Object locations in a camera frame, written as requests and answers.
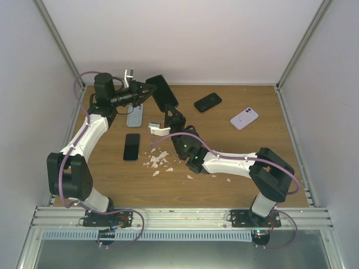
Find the wooden table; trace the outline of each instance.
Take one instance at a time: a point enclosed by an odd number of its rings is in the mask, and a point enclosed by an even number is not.
[[[270,86],[171,86],[179,101],[178,110],[186,117],[186,125],[194,125],[202,139],[212,148],[223,152],[258,152],[260,147],[268,147],[292,165],[296,176],[300,172],[289,138],[286,123],[277,95]],[[89,105],[89,96],[94,92],[88,87],[84,103]],[[207,112],[200,113],[194,102],[216,92],[222,103]],[[239,112],[251,107],[259,117],[243,130],[236,130],[229,122]],[[128,108],[119,108],[126,113]],[[76,131],[84,121],[81,112]],[[126,115],[117,115],[115,121],[99,140],[89,159],[89,168],[94,187],[103,195],[114,200],[118,207],[250,207],[258,194],[251,179],[236,175],[194,174],[185,161],[176,157],[171,140],[161,143],[151,153],[150,120],[164,122],[164,113],[150,98],[144,103],[142,126],[126,126]],[[138,161],[124,161],[123,148],[128,133],[141,134]],[[167,151],[169,163],[154,169],[146,164],[151,156]],[[155,171],[160,173],[153,177]],[[290,190],[295,189],[292,183]],[[282,207],[307,207],[304,191],[288,196]]]

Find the cable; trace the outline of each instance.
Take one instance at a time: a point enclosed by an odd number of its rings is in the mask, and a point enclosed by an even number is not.
[[[124,83],[123,83],[123,80],[120,79],[119,77],[112,77],[112,79],[113,79],[113,80],[118,80],[118,81],[121,82],[122,86],[121,86],[121,88],[119,88],[119,90],[117,90],[117,91],[121,91],[121,90],[124,88],[124,86],[125,86]]]
[[[133,107],[132,105],[130,105],[130,106],[132,107],[132,111],[131,111],[131,112],[128,112],[128,113],[119,113],[119,112],[117,111],[117,108],[116,108],[117,115],[129,115],[129,114],[131,114],[131,113],[134,111],[134,107]]]
[[[84,227],[83,226],[83,224],[84,224],[84,222],[82,222],[82,224],[80,224],[80,220],[85,220],[85,217],[81,217],[81,218],[79,218],[79,220],[77,221],[77,223],[80,225],[80,226],[82,226],[82,227]]]
[[[296,233],[295,233],[293,239],[292,239],[289,243],[287,243],[287,244],[284,244],[284,245],[275,245],[275,246],[268,246],[268,247],[267,247],[267,246],[266,246],[266,247],[263,246],[263,248],[268,248],[268,249],[280,249],[280,248],[289,247],[289,246],[292,245],[292,244],[297,240],[297,238],[298,238],[298,226],[297,226],[296,222],[294,221],[294,219],[293,219],[291,216],[289,216],[287,213],[285,213],[284,211],[281,211],[281,210],[273,210],[272,212],[273,212],[273,213],[281,213],[281,214],[286,215],[286,216],[291,220],[291,222],[293,223]],[[254,243],[253,241],[252,241],[252,244],[255,245],[256,247],[261,247],[260,245],[257,245],[257,244]]]
[[[85,112],[85,115],[86,115],[86,119],[88,120],[87,124],[85,125],[85,128],[82,130],[82,132],[79,134],[79,136],[77,137],[77,139],[74,141],[73,145],[71,146],[71,148],[69,149],[69,151],[65,154],[64,158],[62,159],[62,162],[61,162],[61,165],[60,165],[60,172],[58,173],[58,194],[60,196],[60,199],[61,199],[61,202],[63,204],[63,206],[65,208],[70,208],[71,206],[73,206],[76,201],[73,201],[71,202],[69,205],[66,203],[66,200],[65,200],[65,197],[63,196],[63,189],[62,189],[62,176],[63,176],[63,169],[65,167],[65,163],[69,157],[69,155],[71,154],[71,152],[73,151],[73,149],[76,147],[77,143],[79,142],[79,140],[83,137],[83,135],[86,133],[86,131],[88,130],[89,128],[89,125],[90,125],[90,115],[89,115],[89,112],[86,110],[84,104],[81,102],[80,98],[78,97],[77,93],[76,93],[76,85],[77,85],[77,82],[78,80],[84,76],[84,75],[87,75],[87,74],[100,74],[101,72],[98,72],[98,71],[87,71],[87,72],[84,72],[84,73],[81,73],[79,74],[73,84],[72,84],[72,91],[73,91],[73,94],[78,102],[78,104],[80,105],[81,109]]]
[[[73,91],[73,94],[78,102],[78,104],[80,105],[81,109],[85,112],[85,115],[86,115],[86,119],[87,119],[87,124],[85,125],[85,128],[82,130],[82,132],[79,134],[79,136],[77,137],[77,139],[74,141],[74,143],[71,145],[71,148],[69,149],[69,151],[65,154],[62,162],[61,162],[61,165],[60,165],[60,171],[59,171],[59,174],[58,174],[58,192],[59,192],[59,196],[60,196],[60,199],[61,199],[61,202],[63,204],[63,206],[65,208],[70,208],[71,206],[73,206],[74,204],[76,203],[79,203],[81,207],[83,207],[85,210],[88,210],[89,212],[93,212],[93,213],[96,213],[96,214],[100,214],[100,215],[111,215],[111,214],[117,214],[117,213],[121,213],[121,212],[133,212],[133,213],[136,213],[138,214],[140,217],[141,217],[141,220],[142,220],[142,228],[141,228],[141,231],[140,233],[138,234],[138,236],[133,240],[133,241],[130,241],[129,243],[126,243],[124,245],[120,245],[120,246],[114,246],[114,247],[125,247],[127,245],[131,245],[133,244],[134,242],[136,242],[143,234],[144,232],[144,229],[145,229],[145,219],[143,217],[143,215],[141,213],[139,213],[138,211],[136,210],[132,210],[132,209],[123,209],[123,210],[115,210],[115,211],[112,211],[112,212],[100,212],[100,211],[97,211],[97,210],[92,210],[90,207],[88,207],[86,204],[82,203],[81,201],[73,201],[71,202],[69,205],[66,203],[66,200],[65,200],[65,197],[63,196],[63,189],[62,189],[62,177],[63,177],[63,169],[65,167],[65,163],[69,157],[69,155],[71,154],[71,152],[73,151],[73,149],[76,147],[77,143],[79,142],[79,140],[83,137],[83,135],[86,133],[86,131],[88,130],[89,128],[89,125],[90,125],[90,115],[88,113],[88,111],[86,110],[85,106],[83,105],[83,103],[81,102],[80,98],[78,97],[77,93],[76,93],[76,85],[77,85],[77,82],[78,80],[84,76],[84,75],[87,75],[87,74],[100,74],[101,72],[98,72],[98,71],[87,71],[87,72],[84,72],[84,73],[81,73],[79,74],[73,84],[72,84],[72,91]]]
[[[261,158],[255,158],[255,157],[240,157],[240,156],[224,156],[221,155],[219,152],[215,152],[214,150],[212,150],[201,138],[199,138],[198,136],[196,136],[195,134],[192,133],[185,133],[185,132],[178,132],[178,133],[170,133],[160,139],[158,139],[155,143],[153,143],[151,145],[151,147],[156,147],[156,145],[158,145],[159,143],[161,143],[163,140],[168,139],[172,136],[191,136],[195,139],[197,139],[198,141],[200,141],[202,143],[202,145],[209,151],[211,152],[214,156],[217,156],[219,158],[223,158],[223,159],[227,159],[227,160],[242,160],[242,161],[259,161],[261,163],[265,163],[265,164],[269,164],[277,169],[279,169],[280,171],[286,173],[287,175],[289,175],[297,184],[297,189],[293,192],[288,192],[288,195],[291,194],[296,194],[300,191],[301,189],[301,184],[299,182],[299,180],[293,175],[291,174],[289,171],[287,171],[286,169],[284,169],[283,167],[279,166],[276,163],[273,163],[271,161],[267,161],[265,159],[261,159]]]

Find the black mounting plate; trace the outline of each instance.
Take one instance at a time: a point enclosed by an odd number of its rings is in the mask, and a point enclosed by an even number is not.
[[[128,219],[126,222],[121,216],[124,216]],[[96,213],[89,212],[86,210],[85,217],[83,218],[84,227],[113,227],[122,223],[121,228],[131,227],[132,225],[132,212],[121,212],[111,215],[100,215]]]
[[[253,228],[254,227],[254,224],[248,215],[249,209],[234,209],[234,210],[231,210],[230,213],[231,213],[230,216],[231,216],[232,227],[234,227],[234,228]],[[273,220],[275,228],[282,226],[280,219],[279,220],[276,219],[277,216],[279,216],[279,214],[277,212],[273,213],[271,216],[268,216],[269,218],[271,218],[271,220]],[[265,219],[265,221],[263,221],[259,226],[256,226],[256,227],[270,228],[271,223],[268,221],[268,219]]]

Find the white wall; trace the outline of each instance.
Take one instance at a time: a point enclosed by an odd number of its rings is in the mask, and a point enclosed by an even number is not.
[[[64,142],[72,80],[32,1],[0,1],[0,268],[16,267],[49,197],[46,158]]]
[[[320,2],[44,1],[80,72],[185,84],[278,82]]]
[[[283,92],[319,205],[359,268],[359,1],[334,1]]]

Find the white smartphone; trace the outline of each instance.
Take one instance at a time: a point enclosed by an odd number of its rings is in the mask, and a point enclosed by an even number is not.
[[[255,112],[253,108],[246,108],[231,119],[231,124],[237,130],[241,130],[253,122],[256,118],[258,118],[257,112]]]
[[[133,108],[132,105],[128,106],[128,113],[129,113],[129,115],[127,115],[128,127],[141,127],[143,110],[144,110],[143,104],[140,104],[135,108]]]

